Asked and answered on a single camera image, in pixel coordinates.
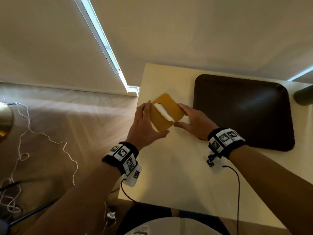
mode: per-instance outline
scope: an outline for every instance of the table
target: table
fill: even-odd
[[[286,87],[290,94],[295,147],[289,152],[257,150],[313,183],[312,105],[300,106],[292,98],[295,91],[310,84],[147,63],[138,105],[168,93],[176,102],[192,106],[194,81],[201,74],[278,82]],[[189,122],[186,116],[182,120]],[[159,139],[140,151],[137,160],[142,166],[142,172],[135,187],[124,186],[126,193],[139,202],[237,219],[237,176],[232,170],[221,167],[234,165],[222,158],[210,168],[203,159],[209,152],[208,142],[201,141],[180,128],[171,127],[169,130],[170,134],[166,138]],[[239,176],[239,219],[284,227],[240,173]],[[119,197],[126,198],[122,192]]]

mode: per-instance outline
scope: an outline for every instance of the dark brown tray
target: dark brown tray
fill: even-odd
[[[289,151],[295,145],[288,91],[279,83],[203,74],[195,81],[194,108],[251,147]]]

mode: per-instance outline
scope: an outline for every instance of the wristband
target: wristband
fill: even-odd
[[[121,174],[128,176],[138,165],[138,149],[129,142],[119,142],[102,158],[102,162],[117,167]]]
[[[209,148],[219,158],[229,158],[230,153],[245,144],[245,140],[233,129],[218,128],[213,130],[209,136]]]

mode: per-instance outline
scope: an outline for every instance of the dark green cylindrical object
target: dark green cylindrical object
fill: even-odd
[[[313,85],[294,93],[295,101],[302,106],[313,104]]]

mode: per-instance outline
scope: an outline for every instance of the hand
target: hand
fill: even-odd
[[[156,132],[150,122],[150,105],[151,101],[143,103],[137,108],[135,120],[131,126],[125,142],[130,142],[138,151],[143,147],[150,145],[159,138],[165,138],[170,132],[169,130],[163,132]]]
[[[182,103],[177,103],[183,109],[185,115],[190,119],[190,124],[184,122],[175,122],[174,126],[183,128],[197,138],[208,140],[208,136],[212,130],[219,128],[212,120],[210,120],[202,111],[195,110]]]

